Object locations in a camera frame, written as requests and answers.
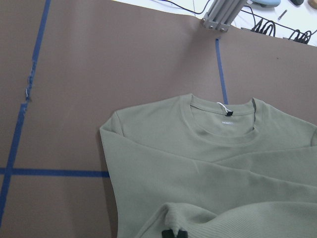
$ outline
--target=knit fabric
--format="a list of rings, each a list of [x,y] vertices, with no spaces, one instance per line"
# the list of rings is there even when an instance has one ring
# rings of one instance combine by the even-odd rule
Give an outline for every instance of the knit fabric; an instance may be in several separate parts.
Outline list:
[[[187,94],[100,128],[118,238],[317,237],[317,126],[255,98],[226,107]]]

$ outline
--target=metal stand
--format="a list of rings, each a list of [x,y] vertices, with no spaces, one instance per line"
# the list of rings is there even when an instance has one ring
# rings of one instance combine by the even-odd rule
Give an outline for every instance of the metal stand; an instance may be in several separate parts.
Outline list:
[[[203,18],[203,26],[226,32],[247,0],[215,0]]]

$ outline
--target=black cable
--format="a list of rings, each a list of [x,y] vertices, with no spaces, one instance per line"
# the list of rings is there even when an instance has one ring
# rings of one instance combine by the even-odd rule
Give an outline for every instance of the black cable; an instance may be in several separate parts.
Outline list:
[[[258,33],[260,30],[260,27],[262,25],[263,18],[251,29],[251,31]]]
[[[309,40],[311,39],[311,36],[312,36],[312,32],[311,31],[305,32],[302,35],[302,37],[300,38],[300,43],[307,44],[309,42]]]
[[[314,31],[312,34],[311,34],[311,36],[313,35],[313,34],[315,34],[317,32],[317,30],[316,31]]]
[[[261,30],[259,31],[259,33],[264,34],[264,28],[266,27],[266,25],[269,23],[269,21],[267,21],[263,27],[261,28]]]
[[[253,13],[253,9],[252,9],[252,7],[250,7],[250,6],[247,6],[247,5],[244,5],[244,6],[246,6],[246,7],[248,7],[250,10],[251,10],[251,14],[252,14],[252,16],[253,16],[253,20],[254,20],[254,25],[256,25],[256,18],[254,17],[254,13]]]
[[[159,1],[166,1],[166,2],[169,2],[169,3],[171,3],[171,4],[174,4],[175,6],[178,6],[179,8],[181,8],[181,9],[183,9],[183,10],[189,11],[189,12],[194,13],[194,14],[197,14],[197,15],[204,13],[204,11],[205,11],[205,9],[206,9],[206,7],[207,7],[208,3],[210,2],[210,0],[208,0],[208,1],[207,1],[207,3],[206,3],[206,5],[205,5],[204,9],[203,9],[201,12],[195,12],[195,11],[192,11],[192,10],[186,9],[186,8],[184,8],[184,7],[180,6],[180,5],[177,5],[176,3],[172,2],[172,1],[169,1],[169,0],[159,0]]]
[[[275,37],[275,24],[274,24],[274,22],[271,22],[271,24],[263,31],[263,34],[266,35],[269,29],[271,29],[271,31],[269,32],[269,36],[273,32],[273,36]]]
[[[300,30],[294,30],[294,32],[292,33],[292,35],[288,38],[289,40],[292,38],[292,36],[294,35],[294,33],[297,32],[297,36],[295,38],[298,38],[298,36],[301,34]]]
[[[306,41],[306,35],[305,34],[303,34],[298,40],[297,40],[297,42],[299,42],[299,43],[304,43]]]

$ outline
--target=blue tape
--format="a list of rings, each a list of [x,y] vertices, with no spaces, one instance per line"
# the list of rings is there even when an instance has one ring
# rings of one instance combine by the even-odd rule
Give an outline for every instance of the blue tape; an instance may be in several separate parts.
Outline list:
[[[40,28],[39,28],[38,36],[36,38],[35,47],[33,50],[33,56],[32,56],[33,62],[37,62],[38,58],[39,58],[40,48],[41,48],[42,39],[43,39],[43,35],[44,35],[46,20],[48,18],[48,14],[49,14],[50,4],[51,4],[51,0],[45,1],[45,6],[44,6],[42,19],[41,19],[41,23],[40,23]]]
[[[36,43],[34,46],[33,50],[33,55],[32,55],[32,69],[30,76],[28,77],[28,86],[25,90],[26,94],[26,102],[21,104],[20,111],[19,111],[19,116],[18,120],[15,126],[15,131],[13,135],[13,140],[10,148],[10,153],[9,153],[9,158],[6,164],[6,168],[4,170],[4,177],[3,177],[3,182],[2,182],[2,187],[1,187],[1,192],[0,192],[0,227],[2,224],[2,217],[4,213],[4,207],[5,207],[5,202],[6,202],[6,197],[9,191],[9,186],[10,186],[10,180],[12,176],[12,171],[13,171],[13,165],[16,157],[16,153],[18,150],[19,142],[20,142],[20,136],[21,136],[21,131],[24,123],[24,116],[25,116],[25,111],[27,110],[28,107],[28,102],[30,100],[30,93],[32,89],[32,84],[33,84],[33,78],[35,75],[35,69],[36,69],[36,64],[37,60],[39,57],[39,52],[40,52],[40,47],[42,43],[42,38],[44,34],[44,29],[45,29],[45,24],[46,20],[48,17],[48,12],[49,12],[49,7],[50,7],[51,0],[46,0],[43,14],[42,14],[42,19],[40,23],[40,28],[39,32],[36,38]]]
[[[86,171],[86,170],[43,170],[43,169],[13,169],[14,175],[28,176],[69,176],[69,177],[102,177],[108,178],[108,171]]]
[[[0,227],[2,223],[2,217],[4,213],[4,207],[5,207],[5,202],[6,202],[6,196],[9,191],[9,186],[10,186],[10,180],[11,180],[11,175],[12,175],[12,170],[13,170],[13,165],[16,157],[16,152],[18,150],[18,145],[20,142],[20,136],[21,136],[21,131],[24,123],[24,116],[25,116],[25,111],[27,110],[28,104],[27,103],[22,103],[18,115],[18,120],[15,125],[15,130],[14,130],[14,135],[12,139],[12,144],[10,148],[10,153],[9,153],[9,158],[6,164],[6,168],[4,170],[4,178],[2,182],[2,187],[1,187],[1,193],[0,193]]]
[[[223,95],[223,102],[225,104],[229,104],[228,97],[227,97],[227,91],[226,91],[226,84],[224,82],[224,76],[223,76],[223,71],[222,71],[222,63],[221,63],[221,57],[220,57],[220,47],[219,47],[219,39],[218,38],[216,39],[216,54],[217,54],[219,76],[220,76],[221,89],[222,89],[222,95]]]
[[[25,99],[26,99],[27,102],[30,100],[30,94],[31,94],[31,89],[32,89],[32,85],[33,85],[33,79],[34,79],[36,65],[37,65],[38,58],[39,58],[40,48],[41,48],[42,39],[43,39],[43,35],[44,35],[46,20],[48,18],[50,4],[51,4],[51,0],[46,0],[45,1],[45,6],[44,6],[42,19],[41,19],[41,23],[40,23],[40,28],[39,28],[38,36],[36,38],[36,43],[35,43],[35,46],[34,46],[34,50],[33,50],[32,68],[31,68],[30,76],[28,77],[28,86],[27,86],[26,91],[25,91],[25,93],[26,93]]]

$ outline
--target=ribbed neckline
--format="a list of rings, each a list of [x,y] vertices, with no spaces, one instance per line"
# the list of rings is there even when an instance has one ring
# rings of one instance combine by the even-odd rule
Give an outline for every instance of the ribbed neckline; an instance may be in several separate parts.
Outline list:
[[[207,101],[196,97],[192,93],[181,96],[181,111],[184,120],[186,121],[190,130],[199,137],[209,143],[239,146],[252,143],[259,136],[261,126],[264,119],[263,102],[256,98],[252,98],[245,104],[229,105],[229,109],[234,111],[234,116],[242,116],[253,113],[255,116],[254,129],[246,134],[240,136],[221,136],[210,131],[207,131],[199,125],[193,116],[191,106],[207,112],[223,114],[226,112],[218,103]]]

